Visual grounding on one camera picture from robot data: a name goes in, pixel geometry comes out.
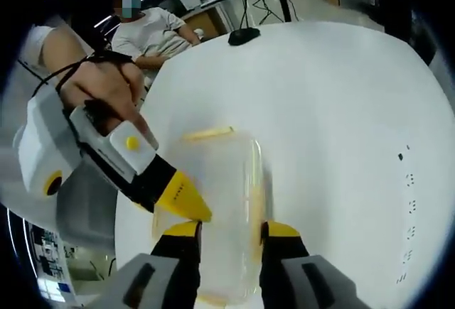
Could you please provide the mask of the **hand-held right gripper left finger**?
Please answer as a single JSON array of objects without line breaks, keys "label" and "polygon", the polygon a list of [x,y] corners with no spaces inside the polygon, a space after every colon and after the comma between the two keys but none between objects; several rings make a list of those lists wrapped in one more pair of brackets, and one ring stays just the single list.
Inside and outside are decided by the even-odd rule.
[{"label": "hand-held right gripper left finger", "polygon": [[200,286],[201,222],[167,229],[149,254],[123,265],[88,308],[193,308]]}]

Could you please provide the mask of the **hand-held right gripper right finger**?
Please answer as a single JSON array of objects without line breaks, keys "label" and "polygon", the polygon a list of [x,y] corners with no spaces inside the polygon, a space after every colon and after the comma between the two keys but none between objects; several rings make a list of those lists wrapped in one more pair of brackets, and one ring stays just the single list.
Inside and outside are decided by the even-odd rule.
[{"label": "hand-held right gripper right finger", "polygon": [[265,308],[357,308],[352,280],[320,255],[311,255],[293,227],[262,225],[259,285]]}]

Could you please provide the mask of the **person's left hand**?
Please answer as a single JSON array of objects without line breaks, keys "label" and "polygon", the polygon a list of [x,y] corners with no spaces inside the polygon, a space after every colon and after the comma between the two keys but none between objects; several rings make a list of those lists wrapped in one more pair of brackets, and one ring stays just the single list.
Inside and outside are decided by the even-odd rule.
[{"label": "person's left hand", "polygon": [[144,76],[133,63],[117,67],[112,63],[84,62],[60,89],[60,97],[68,109],[84,106],[91,99],[101,100],[111,109],[95,127],[108,135],[122,121],[130,121],[157,147],[157,141],[145,119],[137,109],[137,102],[144,92]]}]

